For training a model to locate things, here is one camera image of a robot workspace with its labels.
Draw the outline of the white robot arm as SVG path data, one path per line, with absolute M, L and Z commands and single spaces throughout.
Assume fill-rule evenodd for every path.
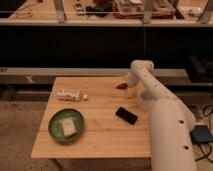
M 134 60 L 127 85 L 141 81 L 154 103 L 149 113 L 152 171 L 197 171 L 190 132 L 195 116 L 190 109 L 153 74 L 150 60 Z

